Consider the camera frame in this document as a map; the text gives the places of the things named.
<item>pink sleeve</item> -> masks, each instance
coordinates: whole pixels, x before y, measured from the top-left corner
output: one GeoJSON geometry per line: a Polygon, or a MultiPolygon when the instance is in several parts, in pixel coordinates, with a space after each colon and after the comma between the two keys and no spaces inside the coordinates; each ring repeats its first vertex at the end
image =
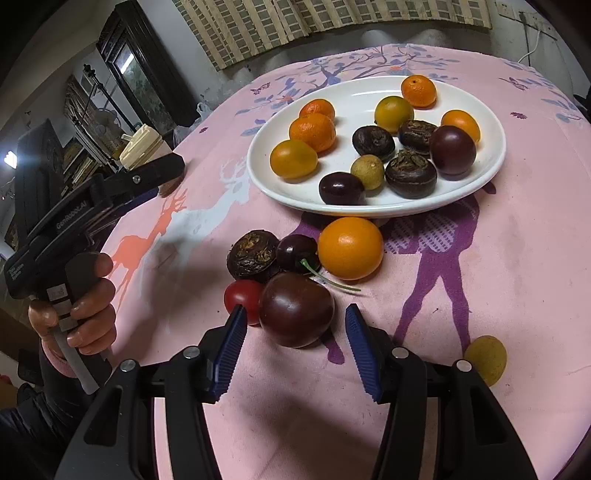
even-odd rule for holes
{"type": "Polygon", "coordinates": [[[53,353],[53,351],[46,345],[45,342],[41,342],[41,344],[43,345],[43,351],[45,352],[47,359],[53,365],[53,368],[55,368],[59,373],[61,373],[65,377],[76,378],[76,374],[74,373],[68,362],[66,362],[63,358],[60,358],[55,353],[53,353]]]}

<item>pink tablecloth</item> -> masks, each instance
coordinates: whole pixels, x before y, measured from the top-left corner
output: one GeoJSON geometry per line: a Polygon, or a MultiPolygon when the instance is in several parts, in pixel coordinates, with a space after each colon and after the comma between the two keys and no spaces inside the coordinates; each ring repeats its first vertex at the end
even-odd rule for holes
{"type": "MultiPolygon", "coordinates": [[[[382,225],[381,270],[361,295],[335,292],[334,336],[292,350],[249,329],[229,392],[206,408],[224,478],[369,478],[387,406],[363,391],[343,328],[352,301],[432,361],[450,364],[480,335],[499,338],[508,365],[492,391],[540,480],[554,478],[591,423],[591,126],[534,69],[464,51],[390,45],[297,63],[217,108],[177,149],[187,177],[176,195],[129,213],[105,246],[116,262],[116,357],[164,361],[221,325],[226,254],[247,231],[314,232],[317,219],[269,200],[245,170],[274,112],[327,85],[410,73],[491,107],[507,134],[505,165],[455,204],[382,225]]],[[[157,420],[166,479],[161,410],[157,420]]]]}

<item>dark red tomato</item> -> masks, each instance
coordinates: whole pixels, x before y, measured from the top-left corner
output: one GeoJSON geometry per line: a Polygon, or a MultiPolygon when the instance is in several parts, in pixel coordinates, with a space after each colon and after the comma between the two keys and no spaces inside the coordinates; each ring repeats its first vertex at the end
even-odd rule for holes
{"type": "Polygon", "coordinates": [[[259,324],[259,306],[258,302],[261,298],[263,285],[254,280],[237,280],[230,283],[223,294],[223,302],[228,313],[237,304],[246,308],[246,315],[248,317],[248,325],[259,324]]]}

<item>light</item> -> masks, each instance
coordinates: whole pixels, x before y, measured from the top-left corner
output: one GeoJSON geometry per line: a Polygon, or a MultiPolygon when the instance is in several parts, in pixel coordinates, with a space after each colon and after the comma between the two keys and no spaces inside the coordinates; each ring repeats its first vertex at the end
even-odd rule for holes
{"type": "Polygon", "coordinates": [[[134,59],[134,54],[130,53],[129,57],[127,57],[127,60],[125,61],[125,63],[121,66],[121,68],[119,68],[121,75],[123,75],[125,73],[125,70],[127,70],[127,67],[129,67],[129,64],[131,63],[131,61],[133,59],[134,59]]]}
{"type": "Polygon", "coordinates": [[[9,151],[6,154],[6,157],[4,157],[4,163],[10,165],[12,168],[17,167],[17,156],[14,154],[14,152],[9,151]]]}

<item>plastic container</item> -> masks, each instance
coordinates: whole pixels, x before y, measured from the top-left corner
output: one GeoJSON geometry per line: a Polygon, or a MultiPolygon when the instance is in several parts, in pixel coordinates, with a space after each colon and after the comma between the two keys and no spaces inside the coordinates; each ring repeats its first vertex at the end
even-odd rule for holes
{"type": "MultiPolygon", "coordinates": [[[[172,153],[168,144],[162,136],[148,125],[142,125],[137,132],[130,137],[123,135],[124,140],[129,143],[121,152],[119,161],[126,170],[133,170],[152,160],[172,153]]],[[[158,195],[166,197],[170,195],[180,185],[184,179],[184,172],[180,177],[170,180],[158,187],[158,195]]]]}

